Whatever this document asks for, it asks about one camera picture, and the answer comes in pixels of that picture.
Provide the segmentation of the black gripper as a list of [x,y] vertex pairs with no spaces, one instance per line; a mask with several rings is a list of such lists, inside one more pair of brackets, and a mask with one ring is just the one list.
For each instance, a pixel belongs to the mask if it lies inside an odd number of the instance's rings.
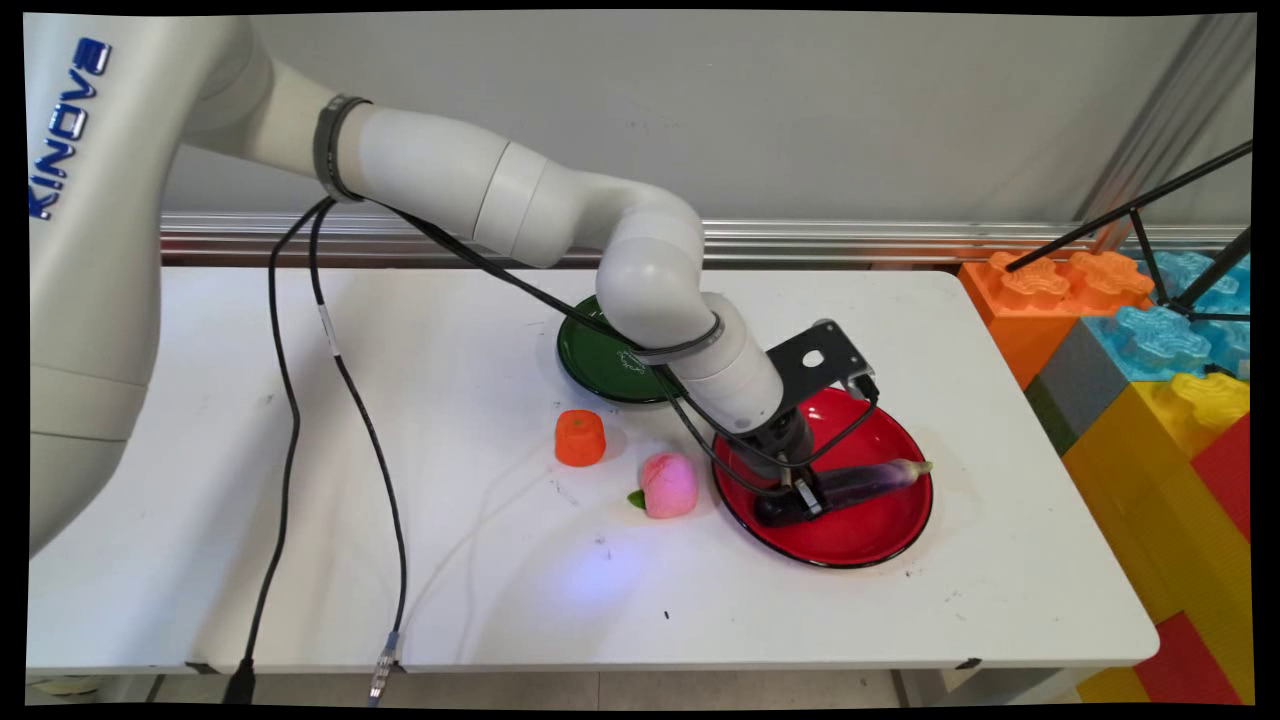
[[799,407],[778,413],[767,424],[742,434],[742,461],[751,471],[780,471],[780,483],[799,497],[804,519],[827,512],[817,477],[801,477],[788,462],[809,457],[814,436]]

